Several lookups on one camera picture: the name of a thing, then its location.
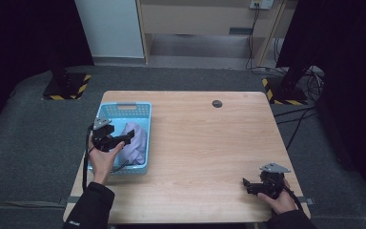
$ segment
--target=black curtain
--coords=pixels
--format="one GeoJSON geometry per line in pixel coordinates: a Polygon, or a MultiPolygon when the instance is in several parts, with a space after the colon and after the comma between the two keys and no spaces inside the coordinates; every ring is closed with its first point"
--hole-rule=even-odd
{"type": "Polygon", "coordinates": [[[324,71],[317,108],[340,162],[348,156],[366,180],[366,4],[300,0],[277,67],[291,68],[301,52],[324,71]]]}
{"type": "Polygon", "coordinates": [[[0,0],[0,112],[21,80],[93,65],[73,0],[0,0]]]}

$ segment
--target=black tripod base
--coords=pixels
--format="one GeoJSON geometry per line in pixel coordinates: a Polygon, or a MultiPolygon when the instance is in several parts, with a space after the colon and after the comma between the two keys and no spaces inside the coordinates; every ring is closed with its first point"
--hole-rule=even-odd
{"type": "Polygon", "coordinates": [[[67,77],[69,84],[67,87],[61,87],[57,83],[58,80],[53,76],[46,90],[43,92],[43,99],[63,100],[80,98],[91,76],[85,73],[67,73],[67,77]]]}
{"type": "Polygon", "coordinates": [[[269,102],[272,104],[307,105],[305,93],[295,87],[289,92],[284,92],[281,88],[281,77],[266,77],[263,85],[266,90],[269,102]]]}

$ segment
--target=yellow and black tape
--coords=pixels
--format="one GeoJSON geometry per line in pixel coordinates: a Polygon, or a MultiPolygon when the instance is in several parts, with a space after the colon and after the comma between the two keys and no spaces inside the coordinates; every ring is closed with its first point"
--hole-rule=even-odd
{"type": "Polygon", "coordinates": [[[266,90],[267,99],[271,104],[283,104],[283,105],[308,105],[306,100],[277,100],[275,99],[273,92],[270,88],[267,79],[263,79],[264,90],[266,90]]]}
{"type": "Polygon", "coordinates": [[[88,82],[91,79],[91,75],[87,74],[83,80],[82,85],[79,87],[77,94],[50,94],[43,96],[43,99],[45,100],[64,100],[64,99],[79,99],[83,92],[86,90],[86,87],[88,86],[88,82]]]}

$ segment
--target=gray floor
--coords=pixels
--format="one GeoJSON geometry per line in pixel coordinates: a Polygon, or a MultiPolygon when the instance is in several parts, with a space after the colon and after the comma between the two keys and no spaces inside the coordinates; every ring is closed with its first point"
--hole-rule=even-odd
{"type": "MultiPolygon", "coordinates": [[[[115,61],[108,63],[112,67],[70,68],[92,75],[80,100],[41,100],[49,73],[28,78],[16,87],[0,115],[0,201],[55,203],[68,196],[82,156],[86,126],[107,90],[262,92],[261,79],[277,74],[264,69],[257,74],[245,71],[246,37],[225,41],[210,37],[209,42],[207,37],[160,38],[155,40],[148,65],[115,61]],[[212,45],[199,49],[197,43],[212,45]]],[[[273,49],[265,63],[274,66],[273,49]]],[[[277,115],[305,106],[271,107],[277,115]]],[[[276,121],[299,117],[300,113],[292,113],[276,121]]],[[[295,127],[296,122],[278,124],[284,144],[295,127]]],[[[366,184],[359,173],[344,171],[337,163],[317,115],[302,121],[288,153],[305,197],[315,200],[310,210],[318,228],[366,228],[366,184]]],[[[62,208],[0,206],[0,228],[60,228],[62,214],[62,208]]]]}

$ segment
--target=white cabinet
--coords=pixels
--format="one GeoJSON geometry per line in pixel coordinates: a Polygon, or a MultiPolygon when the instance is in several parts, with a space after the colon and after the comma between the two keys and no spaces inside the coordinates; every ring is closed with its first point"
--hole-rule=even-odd
{"type": "Polygon", "coordinates": [[[144,58],[135,0],[75,0],[93,57],[144,58]]]}

